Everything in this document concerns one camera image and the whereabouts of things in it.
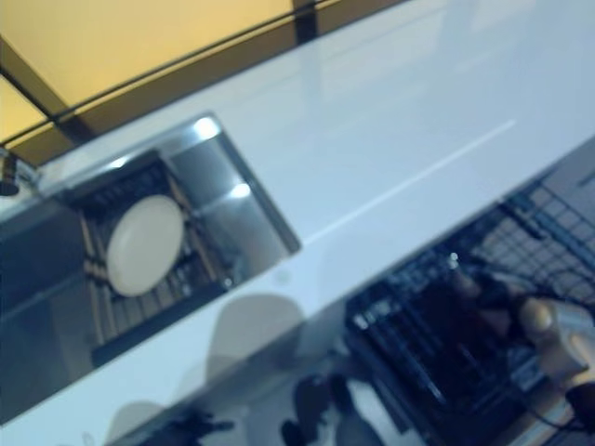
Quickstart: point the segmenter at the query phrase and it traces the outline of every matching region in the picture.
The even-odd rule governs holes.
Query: dish drainer
[[[178,260],[149,292],[136,297],[119,295],[111,286],[106,252],[113,230],[134,203],[154,194],[172,198],[184,216],[184,235]],[[147,154],[126,169],[122,177],[85,192],[75,204],[85,245],[86,283],[96,334],[92,350],[95,366],[110,361],[138,342],[201,307],[241,280],[239,254],[222,248],[224,234],[214,237],[168,167]]]
[[[432,309],[431,299],[448,298],[439,286],[452,278],[453,258],[595,308],[595,225],[540,178],[349,301],[350,349],[405,401],[425,440],[484,445],[526,410],[510,397],[511,383],[528,394],[543,384],[544,375],[530,348],[505,346],[484,327],[472,327],[480,345],[467,337],[479,361],[463,351],[466,345],[455,351],[444,337],[448,330],[437,333],[436,324],[452,311],[448,305]],[[461,318],[462,325],[476,323]],[[444,376],[449,371],[455,372]]]

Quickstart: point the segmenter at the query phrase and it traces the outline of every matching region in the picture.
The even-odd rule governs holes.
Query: sink basin
[[[151,291],[124,297],[106,247],[122,214],[154,194],[180,207],[183,247]],[[0,237],[3,424],[299,248],[212,116],[70,178],[0,223]]]

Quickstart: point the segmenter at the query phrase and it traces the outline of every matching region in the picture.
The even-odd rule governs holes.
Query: faucet
[[[37,192],[41,173],[4,146],[0,146],[0,196],[11,197],[19,193],[19,180],[32,192]]]

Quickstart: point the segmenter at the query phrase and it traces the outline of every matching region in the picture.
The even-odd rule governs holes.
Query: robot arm
[[[543,371],[565,392],[576,418],[595,433],[593,318],[578,305],[552,299],[525,298],[516,307]]]

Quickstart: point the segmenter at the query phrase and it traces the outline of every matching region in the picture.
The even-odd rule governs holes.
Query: dishwasher rack
[[[540,178],[348,302],[348,346],[398,400],[407,401],[429,444],[474,446],[486,444],[524,413],[509,397],[511,382],[529,393],[544,375],[530,348],[502,345],[481,326],[473,330],[483,343],[470,340],[481,361],[445,350],[443,335],[436,333],[440,315],[428,310],[427,294],[452,278],[453,258],[595,309],[595,225]],[[439,367],[432,371],[432,365],[448,361],[458,380],[445,378]],[[446,383],[446,394],[436,382]],[[453,403],[449,389],[465,398]]]

